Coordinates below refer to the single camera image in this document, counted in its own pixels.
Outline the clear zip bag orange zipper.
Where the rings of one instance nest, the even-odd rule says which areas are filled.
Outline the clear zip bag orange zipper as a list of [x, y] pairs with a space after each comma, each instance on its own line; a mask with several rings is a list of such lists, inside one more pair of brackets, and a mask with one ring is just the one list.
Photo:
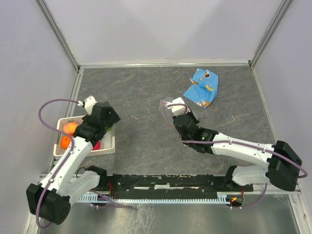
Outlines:
[[175, 116], [172, 115], [171, 111], [168, 110], [167, 107], [166, 107], [166, 105], [165, 105], [167, 102], [171, 102], [172, 100], [174, 100], [174, 99], [171, 98], [171, 97], [167, 97], [167, 98], [165, 98], [165, 99], [162, 99], [162, 100], [160, 101], [160, 104], [159, 104], [159, 111], [161, 112], [161, 114], [163, 115], [163, 117], [166, 119], [167, 123], [168, 123], [171, 127], [173, 127], [173, 128], [175, 129], [175, 127], [174, 127], [174, 125], [173, 125], [173, 118], [174, 118]]

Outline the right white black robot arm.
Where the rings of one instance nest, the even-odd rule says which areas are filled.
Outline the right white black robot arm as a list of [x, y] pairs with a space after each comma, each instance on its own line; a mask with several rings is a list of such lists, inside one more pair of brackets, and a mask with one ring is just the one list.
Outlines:
[[251, 163], [228, 169], [223, 179], [228, 190], [254, 183], [270, 183], [288, 192], [296, 189], [303, 170], [302, 160], [288, 143], [280, 140], [275, 144], [249, 142], [199, 127], [198, 123], [190, 112], [173, 117], [173, 125], [183, 144], [202, 154], [230, 156]]

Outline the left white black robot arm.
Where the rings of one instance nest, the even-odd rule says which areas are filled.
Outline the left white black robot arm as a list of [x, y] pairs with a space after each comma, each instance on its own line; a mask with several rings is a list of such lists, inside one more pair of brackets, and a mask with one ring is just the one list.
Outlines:
[[97, 102], [93, 97], [77, 101], [87, 115], [82, 118], [74, 133], [68, 134], [70, 144], [50, 173], [38, 184], [31, 183], [26, 196], [30, 213], [35, 215], [39, 228], [41, 219], [61, 224], [68, 216], [71, 207], [93, 188], [107, 187], [106, 171], [91, 166], [83, 175], [71, 182], [71, 178], [81, 162], [100, 142], [108, 129], [120, 121], [119, 115], [109, 102]]

